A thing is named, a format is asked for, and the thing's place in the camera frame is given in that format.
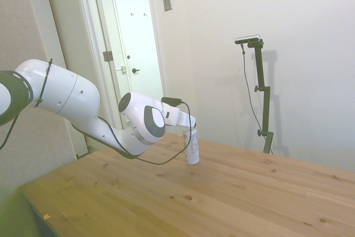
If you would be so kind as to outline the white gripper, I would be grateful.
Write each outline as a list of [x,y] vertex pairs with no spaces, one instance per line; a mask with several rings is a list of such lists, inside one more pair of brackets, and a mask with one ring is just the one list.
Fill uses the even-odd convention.
[[183,137],[189,138],[192,132],[192,128],[196,127],[196,119],[192,115],[181,111],[177,107],[170,106],[166,103],[162,103],[162,115],[164,122],[169,126],[182,126]]

